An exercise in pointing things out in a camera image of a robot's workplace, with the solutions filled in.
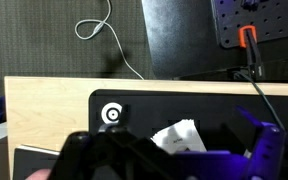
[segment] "desk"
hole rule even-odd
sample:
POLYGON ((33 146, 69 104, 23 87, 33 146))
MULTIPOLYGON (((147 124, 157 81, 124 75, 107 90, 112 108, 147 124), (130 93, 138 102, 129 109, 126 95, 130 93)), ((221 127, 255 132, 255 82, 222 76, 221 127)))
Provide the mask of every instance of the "desk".
MULTIPOLYGON (((288 84, 259 87, 288 96, 288 84)), ((70 133, 88 129, 88 98, 96 89, 257 94, 250 83, 5 77, 11 177, 17 146, 59 151, 70 133)))

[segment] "black cable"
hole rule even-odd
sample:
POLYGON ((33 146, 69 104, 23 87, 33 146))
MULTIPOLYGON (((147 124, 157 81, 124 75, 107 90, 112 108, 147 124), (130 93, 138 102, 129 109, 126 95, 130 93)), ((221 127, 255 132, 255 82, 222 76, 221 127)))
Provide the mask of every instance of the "black cable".
POLYGON ((241 72, 234 72, 235 74, 238 74, 240 76, 242 76, 244 79, 248 80, 250 83, 252 83, 252 85, 254 86, 254 88, 256 89, 256 91, 262 96, 264 102, 266 103, 268 109, 271 111, 271 114, 273 115, 273 119, 276 121, 276 124, 283 130, 285 131, 285 127, 283 125, 283 123, 281 122, 280 118, 278 117, 278 115, 276 114, 273 106, 271 105, 271 103, 268 101, 268 99, 266 98, 265 94, 263 93, 263 91, 257 86, 257 84, 247 75, 241 73, 241 72))

